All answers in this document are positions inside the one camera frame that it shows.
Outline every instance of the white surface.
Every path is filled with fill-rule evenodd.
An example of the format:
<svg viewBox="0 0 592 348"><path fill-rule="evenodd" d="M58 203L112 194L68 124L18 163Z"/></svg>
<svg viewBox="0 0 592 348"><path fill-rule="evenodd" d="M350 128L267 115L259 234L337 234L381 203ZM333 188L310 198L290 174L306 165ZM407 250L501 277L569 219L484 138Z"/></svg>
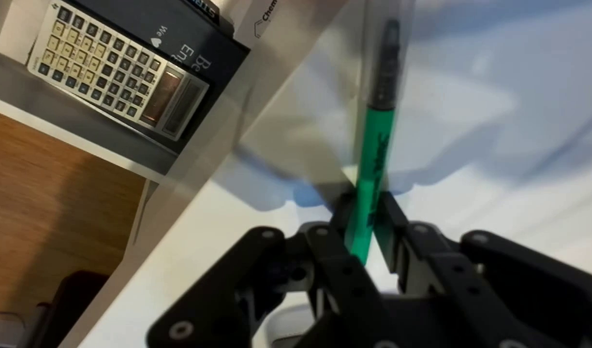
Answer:
<svg viewBox="0 0 592 348"><path fill-rule="evenodd" d="M20 64L27 62L29 51L51 0L12 0L0 33L0 53Z"/></svg>
<svg viewBox="0 0 592 348"><path fill-rule="evenodd" d="M22 318L0 314L0 348L18 348L25 335Z"/></svg>
<svg viewBox="0 0 592 348"><path fill-rule="evenodd" d="M352 57L325 49L337 43L316 49L81 347L143 347L250 227L290 234L329 217L312 182L345 184L354 167ZM389 190L410 219L451 238L490 229L592 271L592 0L418 0L405 87Z"/></svg>
<svg viewBox="0 0 592 348"><path fill-rule="evenodd" d="M283 2L279 0L238 0L229 6L230 14L227 16L234 22L234 39L254 49L277 12L281 12L281 6Z"/></svg>

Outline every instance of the wooden surface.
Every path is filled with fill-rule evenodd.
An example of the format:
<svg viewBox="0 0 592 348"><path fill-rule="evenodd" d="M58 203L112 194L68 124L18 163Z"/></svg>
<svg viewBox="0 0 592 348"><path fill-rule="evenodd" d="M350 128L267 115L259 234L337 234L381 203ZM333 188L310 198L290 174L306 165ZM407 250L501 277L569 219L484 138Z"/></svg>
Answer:
<svg viewBox="0 0 592 348"><path fill-rule="evenodd" d="M0 312L122 260L143 178L0 116Z"/></svg>

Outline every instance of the calculator button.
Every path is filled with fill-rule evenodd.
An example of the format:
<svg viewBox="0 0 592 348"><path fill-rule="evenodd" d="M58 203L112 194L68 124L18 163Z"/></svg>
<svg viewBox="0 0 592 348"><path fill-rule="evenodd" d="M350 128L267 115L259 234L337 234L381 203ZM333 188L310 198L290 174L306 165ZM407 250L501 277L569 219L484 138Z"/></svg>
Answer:
<svg viewBox="0 0 592 348"><path fill-rule="evenodd" d="M138 87L138 82L136 82L134 78L128 78L128 80L126 80L126 87L136 89L136 87Z"/></svg>
<svg viewBox="0 0 592 348"><path fill-rule="evenodd" d="M157 72L157 70L161 68L161 62L155 58L155 60L149 64L149 68Z"/></svg>
<svg viewBox="0 0 592 348"><path fill-rule="evenodd" d="M62 82L64 80L64 74L62 72L52 72L52 76L51 76L54 82Z"/></svg>
<svg viewBox="0 0 592 348"><path fill-rule="evenodd" d="M118 55L109 53L107 62L116 64L118 62Z"/></svg>
<svg viewBox="0 0 592 348"><path fill-rule="evenodd" d="M140 86L140 93L147 95L149 87L145 84Z"/></svg>
<svg viewBox="0 0 592 348"><path fill-rule="evenodd" d="M107 47L105 47L105 45L95 45L91 53L93 53L95 57L103 58L105 53L107 53Z"/></svg>
<svg viewBox="0 0 592 348"><path fill-rule="evenodd" d="M81 74L81 66L70 64L68 76L80 78L80 74Z"/></svg>
<svg viewBox="0 0 592 348"><path fill-rule="evenodd" d="M101 89L105 89L107 80L105 80L105 78L99 78L99 80L97 80L97 86L99 86Z"/></svg>
<svg viewBox="0 0 592 348"><path fill-rule="evenodd" d="M62 37L62 33L64 33L64 24L62 24L62 22L56 22L56 24L52 26L52 35Z"/></svg>
<svg viewBox="0 0 592 348"><path fill-rule="evenodd" d="M97 60L97 58L91 58L91 60L89 60L89 68L91 68L91 70L99 70L99 66L101 66L101 60Z"/></svg>
<svg viewBox="0 0 592 348"><path fill-rule="evenodd" d="M114 72L114 68L105 64L101 72L103 72L103 76L109 78Z"/></svg>
<svg viewBox="0 0 592 348"><path fill-rule="evenodd" d="M138 49L126 47L126 57L136 58L136 55L138 55Z"/></svg>
<svg viewBox="0 0 592 348"><path fill-rule="evenodd" d="M120 91L120 86L116 86L116 84L109 86L109 93L118 95L118 91Z"/></svg>
<svg viewBox="0 0 592 348"><path fill-rule="evenodd" d="M89 86L87 86L87 84L81 84L81 86L80 86L80 93L85 95L87 91L89 91Z"/></svg>
<svg viewBox="0 0 592 348"><path fill-rule="evenodd" d="M49 66L47 66L47 64L41 64L41 66L39 66L39 74L49 76Z"/></svg>
<svg viewBox="0 0 592 348"><path fill-rule="evenodd" d="M155 82L155 74L147 72L147 74L143 76L143 80L145 80L147 84L153 84L153 82Z"/></svg>
<svg viewBox="0 0 592 348"><path fill-rule="evenodd" d="M72 18L72 12L62 6L60 12L58 12L58 20L68 24L70 18Z"/></svg>
<svg viewBox="0 0 592 348"><path fill-rule="evenodd" d="M141 107L143 99L140 95L134 97L134 105Z"/></svg>
<svg viewBox="0 0 592 348"><path fill-rule="evenodd" d="M83 41L81 41L81 47L83 47L83 51L89 51L91 49L91 39L89 37L83 37Z"/></svg>
<svg viewBox="0 0 592 348"><path fill-rule="evenodd" d="M85 84L93 84L93 82L95 82L95 74L93 74L93 72L89 72L89 70L85 70L85 72L81 74L81 82L85 82Z"/></svg>
<svg viewBox="0 0 592 348"><path fill-rule="evenodd" d="M72 55L72 60L76 60L78 64L85 64L85 58L87 58L87 53L83 53L83 51L76 51Z"/></svg>
<svg viewBox="0 0 592 348"><path fill-rule="evenodd" d="M101 43L109 45L109 41L111 41L111 33L103 31L101 33Z"/></svg>
<svg viewBox="0 0 592 348"><path fill-rule="evenodd" d="M78 39L80 39L80 31L70 29L68 35L66 35L66 41L68 43L78 43Z"/></svg>
<svg viewBox="0 0 592 348"><path fill-rule="evenodd" d="M128 70L130 68L130 60L122 58L120 68Z"/></svg>
<svg viewBox="0 0 592 348"><path fill-rule="evenodd" d="M95 101L99 101L99 99L103 97L103 93L101 93L99 89L95 89L95 91L91 91L91 97L93 97Z"/></svg>
<svg viewBox="0 0 592 348"><path fill-rule="evenodd" d="M124 41L122 41L122 39L116 39L116 41L114 41L114 49L116 49L116 51L122 51L122 49L124 49Z"/></svg>
<svg viewBox="0 0 592 348"><path fill-rule="evenodd" d="M45 55L43 55L43 62L51 64L51 62L52 62L52 58L54 58L54 55L52 55L51 51L45 51Z"/></svg>
<svg viewBox="0 0 592 348"><path fill-rule="evenodd" d="M114 105L114 97L105 95L103 103L105 103L107 107L112 107L112 105Z"/></svg>
<svg viewBox="0 0 592 348"><path fill-rule="evenodd" d="M134 76L141 76L143 74L143 68L141 66L134 66Z"/></svg>
<svg viewBox="0 0 592 348"><path fill-rule="evenodd" d="M114 80L116 80L118 84L122 84L122 82L124 82L124 74L122 74L122 72L116 72Z"/></svg>
<svg viewBox="0 0 592 348"><path fill-rule="evenodd" d="M132 93L128 89L122 91L120 95L124 101L130 101Z"/></svg>
<svg viewBox="0 0 592 348"><path fill-rule="evenodd" d="M76 16L76 20L72 20L72 26L76 28L76 29L81 29L83 28L83 18L80 18L80 16Z"/></svg>
<svg viewBox="0 0 592 348"><path fill-rule="evenodd" d="M62 57L70 58L72 53L74 53L74 47L72 47L72 45L64 45L64 47L62 47Z"/></svg>
<svg viewBox="0 0 592 348"><path fill-rule="evenodd" d="M51 51L56 51L56 49L58 49L58 45L60 45L60 41L58 41L56 37L49 37L47 47L49 47Z"/></svg>
<svg viewBox="0 0 592 348"><path fill-rule="evenodd" d="M140 58L138 58L140 64L147 64L147 60L149 60L147 53L141 53Z"/></svg>
<svg viewBox="0 0 592 348"><path fill-rule="evenodd" d="M136 109L136 107L128 107L126 115L128 115L128 116L136 116L136 115L138 115L138 109Z"/></svg>
<svg viewBox="0 0 592 348"><path fill-rule="evenodd" d="M78 80L76 78L66 78L66 86L74 89L78 86Z"/></svg>
<svg viewBox="0 0 592 348"><path fill-rule="evenodd" d="M126 103L124 101L118 101L116 103L116 111L124 111L126 109Z"/></svg>
<svg viewBox="0 0 592 348"><path fill-rule="evenodd" d="M97 37L99 28L97 28L97 26L93 26L93 24L89 24L89 26L87 26L87 29L85 29L85 33L87 33L89 37Z"/></svg>
<svg viewBox="0 0 592 348"><path fill-rule="evenodd" d="M66 66L68 66L68 60L66 60L66 58L60 58L60 60L56 62L56 70L66 72Z"/></svg>

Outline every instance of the dark object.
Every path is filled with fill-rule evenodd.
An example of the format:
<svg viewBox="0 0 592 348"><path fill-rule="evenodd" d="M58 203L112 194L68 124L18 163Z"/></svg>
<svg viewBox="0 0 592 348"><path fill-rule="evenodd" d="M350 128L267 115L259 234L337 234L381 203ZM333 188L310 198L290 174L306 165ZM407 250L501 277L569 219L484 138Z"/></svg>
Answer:
<svg viewBox="0 0 592 348"><path fill-rule="evenodd" d="M149 347L248 348L287 292L308 292L316 325L298 348L592 348L592 275L482 231L455 244L383 194L377 238L405 296L381 296L343 244L350 205L289 240L250 231L151 327Z"/></svg>
<svg viewBox="0 0 592 348"><path fill-rule="evenodd" d="M62 82L64 80L64 74L60 70L52 72L51 76L54 82Z"/></svg>
<svg viewBox="0 0 592 348"><path fill-rule="evenodd" d="M225 22L219 8L209 0L66 0L72 6L85 10L107 26L126 33L138 45L161 55L178 64L182 70L205 82L209 87L203 101L196 109L192 120L178 142L167 140L138 124L130 124L138 132L155 140L172 153L180 153L194 132L213 109L244 58L248 49L232 39L232 26ZM122 60L120 68L130 70L132 62Z"/></svg>
<svg viewBox="0 0 592 348"><path fill-rule="evenodd" d="M107 86L107 80L99 78L97 86L103 89Z"/></svg>
<svg viewBox="0 0 592 348"><path fill-rule="evenodd" d="M78 86L78 80L76 78L66 78L66 86L74 89Z"/></svg>
<svg viewBox="0 0 592 348"><path fill-rule="evenodd" d="M81 31L81 29L83 29L83 18L78 18L78 16L76 16L76 20L72 22L72 26L74 26L76 29Z"/></svg>
<svg viewBox="0 0 592 348"><path fill-rule="evenodd" d="M39 72L41 72L43 76L49 76L49 66L47 66L47 64L41 64Z"/></svg>
<svg viewBox="0 0 592 348"><path fill-rule="evenodd" d="M103 33L101 33L101 43L109 45L109 41L111 41L111 33L103 31Z"/></svg>
<svg viewBox="0 0 592 348"><path fill-rule="evenodd" d="M45 319L41 319L35 335L27 341L27 348L60 347L68 331L78 323L105 283L107 277L85 271L66 277L45 314Z"/></svg>
<svg viewBox="0 0 592 348"><path fill-rule="evenodd" d="M385 28L379 66L376 68L376 86L370 97L370 109L395 111L397 107L397 78L399 78L399 53L401 53L401 24L389 22Z"/></svg>
<svg viewBox="0 0 592 348"><path fill-rule="evenodd" d="M87 93L87 91L89 91L89 86L81 84L80 93Z"/></svg>
<svg viewBox="0 0 592 348"><path fill-rule="evenodd" d="M89 37L97 37L99 28L97 28L97 26L93 26L93 24L89 24L85 33L87 33Z"/></svg>
<svg viewBox="0 0 592 348"><path fill-rule="evenodd" d="M68 24L68 22L70 22L70 18L72 18L70 10L60 8L60 12L58 12L58 20Z"/></svg>

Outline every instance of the calculator keypad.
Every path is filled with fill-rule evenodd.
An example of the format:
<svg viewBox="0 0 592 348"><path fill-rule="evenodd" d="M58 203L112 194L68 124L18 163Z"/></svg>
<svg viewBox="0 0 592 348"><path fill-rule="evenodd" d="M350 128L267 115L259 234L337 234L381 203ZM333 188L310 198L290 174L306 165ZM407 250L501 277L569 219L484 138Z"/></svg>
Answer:
<svg viewBox="0 0 592 348"><path fill-rule="evenodd" d="M145 128L157 128L161 115L149 122L143 113L157 113L155 89L163 74L174 70L161 57L58 0L31 62L29 70L43 80Z"/></svg>

